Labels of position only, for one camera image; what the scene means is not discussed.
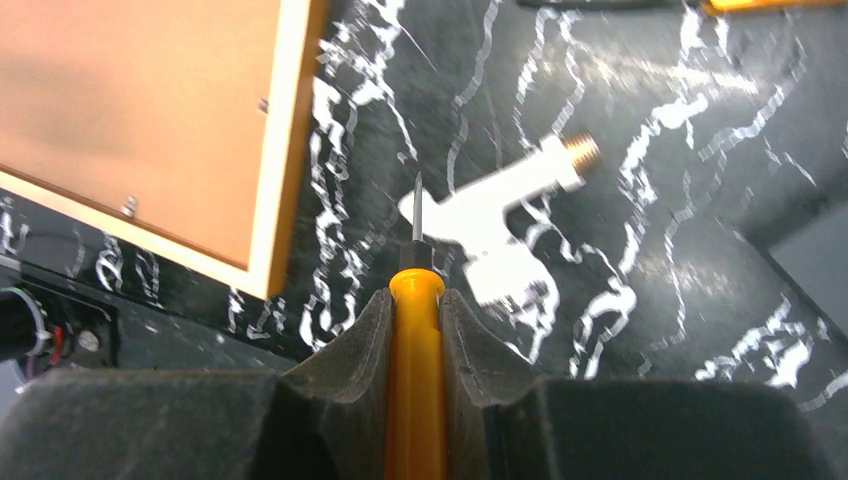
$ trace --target black marble surface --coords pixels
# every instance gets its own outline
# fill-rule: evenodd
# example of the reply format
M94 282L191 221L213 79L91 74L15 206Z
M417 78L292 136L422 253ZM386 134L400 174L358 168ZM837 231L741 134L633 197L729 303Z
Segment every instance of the black marble surface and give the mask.
M398 203L417 172L443 202L552 132L585 129L604 158L587 184L506 215L546 273L523 279L507 262L490 287L547 294L511 317L477 306L484 323L551 374L770 384L848 478L848 342L760 254L844 194L842 10L715 19L349 0L325 39L283 295L250 298L11 195L6 253L302 361L395 272L410 235ZM480 227L491 206L456 229ZM466 250L436 250L476 305Z

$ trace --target brass nozzle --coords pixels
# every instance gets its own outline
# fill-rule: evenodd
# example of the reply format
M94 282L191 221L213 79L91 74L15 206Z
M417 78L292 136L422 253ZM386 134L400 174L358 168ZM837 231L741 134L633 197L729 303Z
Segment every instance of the brass nozzle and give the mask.
M581 178L586 178L586 175L601 161L598 144L588 132L563 138L562 145L571 154L571 164Z

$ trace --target screwdriver shaft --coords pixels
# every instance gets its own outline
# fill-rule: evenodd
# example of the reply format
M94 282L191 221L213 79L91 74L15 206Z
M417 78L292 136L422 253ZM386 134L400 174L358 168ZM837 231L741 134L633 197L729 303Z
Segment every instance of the screwdriver shaft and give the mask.
M415 178L415 196L412 200L412 239L417 241L424 240L424 233L421 227L421 195L424 190L421 181L421 172Z

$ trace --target cork board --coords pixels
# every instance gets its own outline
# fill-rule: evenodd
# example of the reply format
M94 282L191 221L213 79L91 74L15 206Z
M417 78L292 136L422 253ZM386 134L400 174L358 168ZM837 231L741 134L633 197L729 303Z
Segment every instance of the cork board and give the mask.
M0 0L0 189L279 293L326 12L326 0Z
M246 266L279 0L0 0L0 163Z

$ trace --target yellow screwdriver handle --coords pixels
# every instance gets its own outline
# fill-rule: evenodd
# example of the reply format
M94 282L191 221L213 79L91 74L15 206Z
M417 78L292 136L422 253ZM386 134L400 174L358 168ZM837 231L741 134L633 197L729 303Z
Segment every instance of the yellow screwdriver handle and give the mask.
M792 6L825 6L843 2L845 0L709 0L704 4L704 10L711 15L722 15L743 10Z
M446 479L447 409L436 273L410 268L389 283L395 299L385 478Z

